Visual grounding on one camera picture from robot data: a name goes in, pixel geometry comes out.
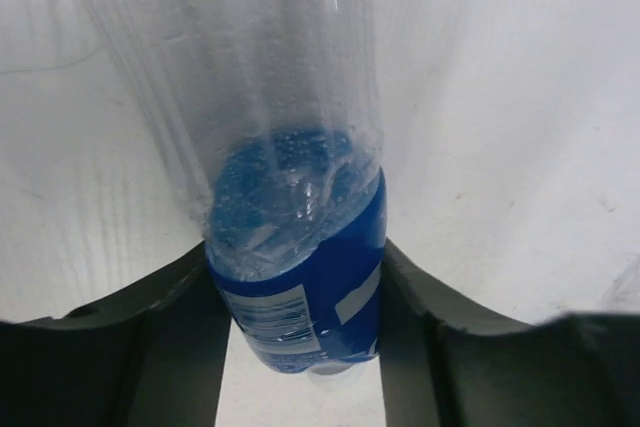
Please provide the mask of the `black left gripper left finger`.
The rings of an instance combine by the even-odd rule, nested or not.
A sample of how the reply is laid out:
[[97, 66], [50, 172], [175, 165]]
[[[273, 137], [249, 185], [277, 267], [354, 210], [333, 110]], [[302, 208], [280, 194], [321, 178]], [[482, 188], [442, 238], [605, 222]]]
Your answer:
[[65, 317], [1, 324], [4, 426], [212, 426], [230, 316], [204, 248]]

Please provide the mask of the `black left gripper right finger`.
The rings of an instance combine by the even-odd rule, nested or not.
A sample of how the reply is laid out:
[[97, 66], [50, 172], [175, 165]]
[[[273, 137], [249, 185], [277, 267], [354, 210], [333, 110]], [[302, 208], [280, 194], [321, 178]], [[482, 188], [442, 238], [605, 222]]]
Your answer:
[[388, 244], [379, 331], [390, 426], [635, 426], [639, 319], [569, 313], [531, 326]]

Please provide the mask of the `blue label plastic bottle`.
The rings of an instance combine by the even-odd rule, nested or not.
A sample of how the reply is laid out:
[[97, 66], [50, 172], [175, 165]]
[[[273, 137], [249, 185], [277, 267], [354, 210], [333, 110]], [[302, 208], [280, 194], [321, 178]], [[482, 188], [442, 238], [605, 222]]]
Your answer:
[[386, 240], [372, 0], [82, 0], [257, 357], [377, 353]]

